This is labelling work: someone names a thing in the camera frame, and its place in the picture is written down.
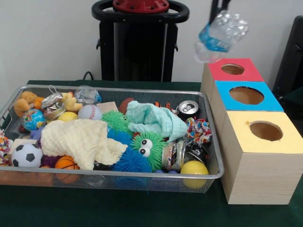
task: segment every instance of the mint green cloth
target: mint green cloth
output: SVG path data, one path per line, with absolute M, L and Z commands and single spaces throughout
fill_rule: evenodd
M 127 105 L 126 117 L 132 132 L 153 131 L 163 138 L 169 137 L 168 142 L 183 137 L 187 132 L 187 125 L 169 109 L 156 107 L 153 104 L 140 104 L 132 101 Z

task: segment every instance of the green spiky ball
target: green spiky ball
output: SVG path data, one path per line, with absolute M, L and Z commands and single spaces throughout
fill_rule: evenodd
M 137 135 L 135 138 L 133 138 L 133 142 L 131 144 L 133 149 L 139 152 L 139 149 L 144 147 L 142 144 L 142 141 L 144 139 L 148 139 L 152 142 L 150 155 L 147 157 L 152 166 L 152 171 L 154 172 L 155 170 L 162 169 L 162 153 L 163 147 L 166 145 L 166 142 L 164 142 L 162 136 L 154 132 L 140 133 L 140 135 Z
M 128 129 L 128 119 L 123 113 L 119 111 L 108 111 L 102 115 L 101 120 L 105 121 L 109 127 L 115 131 L 124 131 L 132 135 L 132 132 Z

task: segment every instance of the googly eyes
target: googly eyes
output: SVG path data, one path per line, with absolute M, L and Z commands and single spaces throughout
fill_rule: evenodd
M 151 154 L 151 150 L 148 148 L 140 148 L 139 149 L 140 154 L 142 154 L 144 157 L 149 157 Z
M 141 141 L 141 147 L 142 148 L 149 148 L 149 149 L 151 149 L 152 148 L 152 141 L 148 140 L 148 139 L 142 140 Z
M 141 141 L 141 147 L 139 149 L 140 154 L 144 157 L 149 157 L 151 154 L 152 141 L 148 139 L 144 139 Z

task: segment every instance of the circular hole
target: circular hole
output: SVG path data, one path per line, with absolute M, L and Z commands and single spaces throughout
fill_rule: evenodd
M 269 141 L 279 140 L 283 136 L 280 127 L 270 122 L 252 122 L 250 130 L 255 136 Z
M 248 105 L 257 105 L 264 100 L 264 95 L 251 87 L 234 87 L 229 94 L 234 100 Z
M 226 72 L 228 74 L 232 75 L 240 75 L 244 72 L 244 68 L 240 65 L 236 64 L 226 64 L 221 67 L 223 72 Z

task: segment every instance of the water bottle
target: water bottle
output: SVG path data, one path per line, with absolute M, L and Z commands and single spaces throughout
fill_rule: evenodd
M 248 32 L 248 23 L 239 14 L 223 10 L 200 32 L 195 42 L 196 59 L 199 62 L 216 62 L 223 58 L 233 45 Z

